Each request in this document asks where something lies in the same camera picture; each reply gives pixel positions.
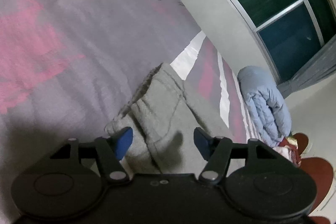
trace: gray curtain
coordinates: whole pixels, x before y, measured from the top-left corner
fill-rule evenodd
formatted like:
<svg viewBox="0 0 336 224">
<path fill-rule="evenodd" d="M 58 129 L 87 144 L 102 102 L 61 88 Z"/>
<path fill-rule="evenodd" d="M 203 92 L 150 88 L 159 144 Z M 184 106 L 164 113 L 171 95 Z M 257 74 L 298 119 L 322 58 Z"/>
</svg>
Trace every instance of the gray curtain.
<svg viewBox="0 0 336 224">
<path fill-rule="evenodd" d="M 336 35 L 319 50 L 293 77 L 278 85 L 282 96 L 314 85 L 336 72 Z"/>
</svg>

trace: pink graphic print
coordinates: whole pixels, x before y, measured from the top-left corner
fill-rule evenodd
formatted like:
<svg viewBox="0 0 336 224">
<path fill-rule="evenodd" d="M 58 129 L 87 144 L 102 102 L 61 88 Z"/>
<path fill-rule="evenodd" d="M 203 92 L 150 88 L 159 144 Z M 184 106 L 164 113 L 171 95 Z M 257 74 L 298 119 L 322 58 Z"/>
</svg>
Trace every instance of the pink graphic print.
<svg viewBox="0 0 336 224">
<path fill-rule="evenodd" d="M 156 2 L 151 3 L 151 5 L 157 13 L 165 17 L 165 20 L 169 22 L 170 25 L 172 26 L 177 25 L 177 22 L 174 19 L 174 17 L 171 15 L 171 11 L 169 10 L 169 8 L 164 7 L 164 3 L 156 1 Z"/>
<path fill-rule="evenodd" d="M 213 67 L 214 67 L 214 60 L 213 60 L 213 49 L 214 46 L 212 42 L 206 37 L 204 40 L 204 45 L 205 45 L 205 62 L 203 65 L 203 72 L 202 72 L 202 77 L 201 80 L 199 81 L 198 84 L 198 92 L 206 99 L 210 98 L 210 94 L 212 91 L 212 86 L 214 82 L 214 72 L 213 72 Z"/>
<path fill-rule="evenodd" d="M 0 113 L 26 100 L 42 82 L 63 72 L 83 55 L 65 56 L 55 29 L 38 22 L 43 6 L 20 0 L 18 12 L 0 17 Z"/>
</svg>

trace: window frame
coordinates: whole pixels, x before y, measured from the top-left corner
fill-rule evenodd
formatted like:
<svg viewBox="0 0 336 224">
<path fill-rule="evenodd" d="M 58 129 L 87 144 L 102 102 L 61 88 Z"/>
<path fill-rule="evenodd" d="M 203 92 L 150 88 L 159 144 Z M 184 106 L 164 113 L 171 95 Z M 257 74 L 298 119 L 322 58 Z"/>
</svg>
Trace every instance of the window frame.
<svg viewBox="0 0 336 224">
<path fill-rule="evenodd" d="M 294 10 L 296 7 L 298 7 L 299 5 L 301 5 L 302 3 L 304 3 L 304 5 L 306 6 L 308 13 L 311 17 L 311 20 L 313 22 L 313 25 L 315 27 L 315 31 L 317 33 L 317 36 L 319 38 L 320 41 L 320 45 L 321 47 L 323 47 L 325 45 L 325 41 L 323 39 L 322 36 L 322 32 L 321 29 L 319 27 L 318 21 L 316 19 L 316 16 L 313 12 L 313 9 L 309 3 L 309 0 L 298 0 L 296 2 L 294 2 L 293 4 L 291 4 L 290 6 L 286 7 L 284 10 L 280 11 L 278 14 L 274 15 L 273 17 L 271 17 L 270 19 L 268 19 L 266 22 L 264 22 L 263 24 L 261 24 L 260 26 L 256 26 L 252 19 L 250 18 L 250 16 L 247 14 L 247 12 L 245 11 L 245 9 L 243 8 L 243 6 L 239 3 L 238 0 L 228 0 L 229 3 L 231 3 L 231 5 L 237 9 L 237 11 L 239 12 L 239 14 L 243 17 L 244 21 L 246 22 L 247 26 L 249 27 L 250 31 L 252 32 L 253 36 L 255 37 L 257 44 L 266 60 L 266 62 L 268 63 L 268 66 L 271 69 L 271 72 L 275 78 L 275 81 L 279 84 L 281 83 L 281 79 L 280 79 L 280 74 L 275 66 L 275 63 L 272 59 L 272 56 L 270 55 L 265 43 L 263 42 L 263 39 L 261 38 L 261 36 L 259 35 L 259 31 L 261 31 L 262 29 L 266 28 L 267 26 L 269 26 L 270 24 L 272 24 L 273 22 L 275 22 L 276 20 L 278 20 L 279 18 L 283 17 L 284 15 L 288 14 L 290 11 Z M 328 0 L 329 5 L 331 7 L 332 10 L 332 14 L 334 16 L 334 19 L 336 20 L 336 9 L 334 6 L 334 3 L 331 0 Z"/>
</svg>

